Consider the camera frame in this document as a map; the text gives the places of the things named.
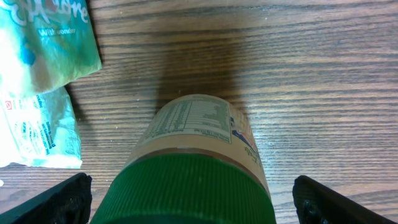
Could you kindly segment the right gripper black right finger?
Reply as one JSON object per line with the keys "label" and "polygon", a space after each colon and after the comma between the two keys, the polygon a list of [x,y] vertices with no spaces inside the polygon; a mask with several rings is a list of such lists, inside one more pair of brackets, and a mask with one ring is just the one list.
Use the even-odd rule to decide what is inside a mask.
{"label": "right gripper black right finger", "polygon": [[306,175],[292,189],[300,224],[396,224]]}

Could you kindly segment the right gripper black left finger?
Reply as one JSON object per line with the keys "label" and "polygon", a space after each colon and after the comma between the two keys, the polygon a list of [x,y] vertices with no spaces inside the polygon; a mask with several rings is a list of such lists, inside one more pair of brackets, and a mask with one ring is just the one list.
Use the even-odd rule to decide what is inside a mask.
{"label": "right gripper black left finger", "polygon": [[92,178],[78,173],[1,214],[2,224],[87,224]]}

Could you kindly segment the green wet wipes pack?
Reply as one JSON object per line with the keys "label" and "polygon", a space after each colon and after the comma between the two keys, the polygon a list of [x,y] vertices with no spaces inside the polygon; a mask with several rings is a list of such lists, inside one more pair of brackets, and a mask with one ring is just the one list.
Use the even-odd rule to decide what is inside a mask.
{"label": "green wet wipes pack", "polygon": [[1,167],[79,169],[81,140],[64,87],[27,98],[1,97]]}

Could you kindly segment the green lid jar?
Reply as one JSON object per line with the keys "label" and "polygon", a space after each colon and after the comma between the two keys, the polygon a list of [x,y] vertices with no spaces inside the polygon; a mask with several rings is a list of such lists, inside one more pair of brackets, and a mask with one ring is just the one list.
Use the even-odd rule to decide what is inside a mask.
{"label": "green lid jar", "polygon": [[274,223],[251,127],[230,103],[187,95],[154,117],[93,223]]}

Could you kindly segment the small teal box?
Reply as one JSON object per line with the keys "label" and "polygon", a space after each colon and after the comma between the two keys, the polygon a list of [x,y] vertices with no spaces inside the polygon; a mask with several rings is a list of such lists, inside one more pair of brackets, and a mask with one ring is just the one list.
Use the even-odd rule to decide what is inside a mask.
{"label": "small teal box", "polygon": [[47,93],[102,67],[83,0],[1,0],[1,93]]}

